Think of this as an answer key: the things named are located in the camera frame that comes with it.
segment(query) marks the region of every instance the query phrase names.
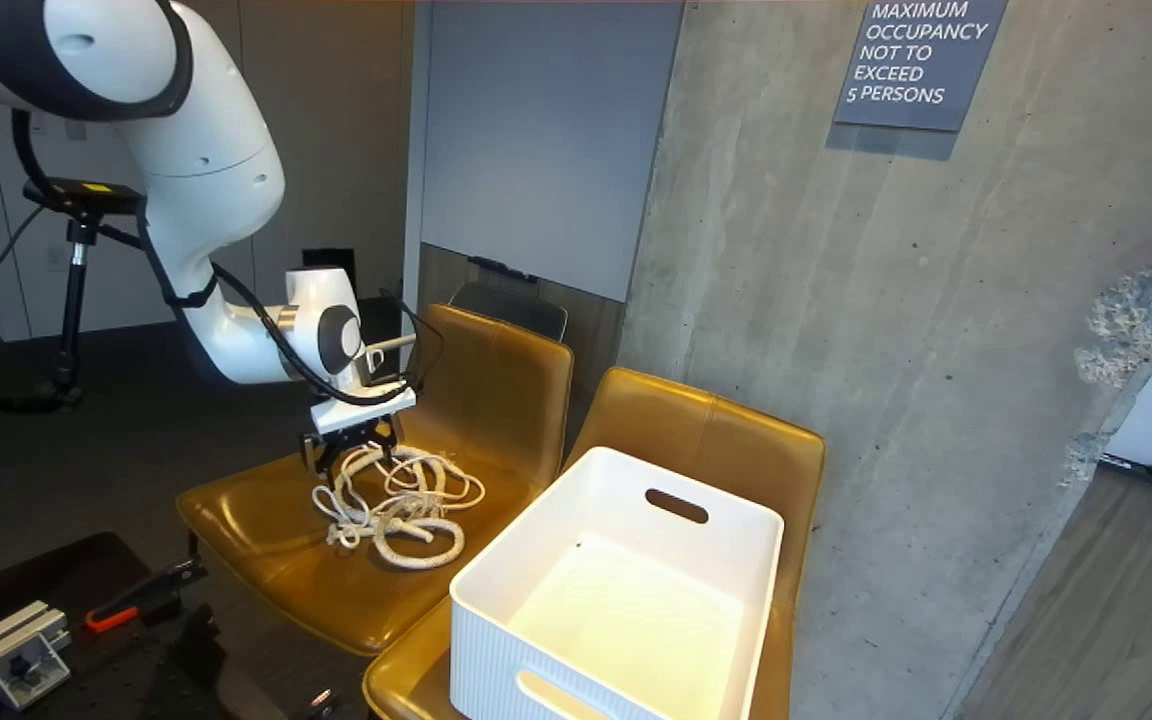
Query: white cable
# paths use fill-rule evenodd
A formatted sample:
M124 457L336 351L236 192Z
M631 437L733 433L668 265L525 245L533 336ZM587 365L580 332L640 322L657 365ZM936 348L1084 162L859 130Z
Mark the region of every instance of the white cable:
M379 473L382 499L367 503L357 478ZM311 488L311 503L331 520L327 544L375 544L379 561L397 570L440 570L463 550L463 528L443 512L473 508L489 495L484 481L455 469L449 457L397 445L393 463L379 445L360 445L341 457L331 484ZM393 531L433 544L443 531L453 544L435 557L404 557L389 544Z

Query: occupancy sign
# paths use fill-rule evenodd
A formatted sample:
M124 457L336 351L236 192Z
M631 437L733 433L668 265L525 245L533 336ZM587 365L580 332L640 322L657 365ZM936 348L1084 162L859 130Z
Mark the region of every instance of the occupancy sign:
M867 0L840 126L957 134L1007 0Z

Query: white plastic bin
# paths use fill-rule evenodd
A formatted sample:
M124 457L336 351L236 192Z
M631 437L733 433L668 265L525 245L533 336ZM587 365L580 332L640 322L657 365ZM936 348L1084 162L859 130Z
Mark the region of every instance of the white plastic bin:
M738 720L783 520L635 457L582 453L453 580L473 720Z

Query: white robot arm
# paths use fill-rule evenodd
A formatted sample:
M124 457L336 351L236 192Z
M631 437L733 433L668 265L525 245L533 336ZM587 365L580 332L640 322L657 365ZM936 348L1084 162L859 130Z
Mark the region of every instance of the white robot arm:
M0 103L112 126L139 175L139 224L168 299L236 385L309 379L319 437L416 405L370 385L375 348L345 272L286 272L286 304L231 304L212 252L262 227L285 202L266 126L216 42L171 0L0 0Z

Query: wooden chair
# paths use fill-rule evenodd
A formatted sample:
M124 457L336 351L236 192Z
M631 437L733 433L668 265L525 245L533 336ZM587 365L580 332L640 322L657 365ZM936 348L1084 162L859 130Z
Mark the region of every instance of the wooden chair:
M567 442L570 351L555 339L463 308L433 304L411 362L418 388L400 442L440 453L489 484L489 499L453 512L463 554L443 570L393 570L370 544L327 550L300 457L236 473L175 499L178 525L293 626L351 652L379 652L435 606L560 469Z
M677 469L783 515L750 720L788 716L791 626L825 478L825 442L717 393L606 367L580 424L570 462L595 445ZM367 664L362 695L370 711L389 720L460 716L449 702L449 644L453 602L443 598Z

